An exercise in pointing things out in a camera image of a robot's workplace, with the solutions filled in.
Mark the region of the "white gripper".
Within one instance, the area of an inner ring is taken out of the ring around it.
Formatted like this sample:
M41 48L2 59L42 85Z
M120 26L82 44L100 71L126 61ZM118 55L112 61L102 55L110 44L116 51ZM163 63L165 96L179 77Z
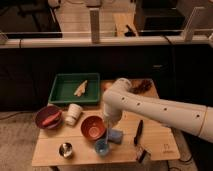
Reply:
M103 107L103 119L107 127L112 128L118 124L122 118L122 111L113 106L105 104Z

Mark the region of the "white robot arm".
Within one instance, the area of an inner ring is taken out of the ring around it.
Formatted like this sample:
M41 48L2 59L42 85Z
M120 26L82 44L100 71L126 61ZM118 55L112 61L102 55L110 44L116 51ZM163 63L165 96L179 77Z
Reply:
M132 83L117 79L103 93L103 117L111 127L128 111L213 143L213 107L145 97L130 92Z

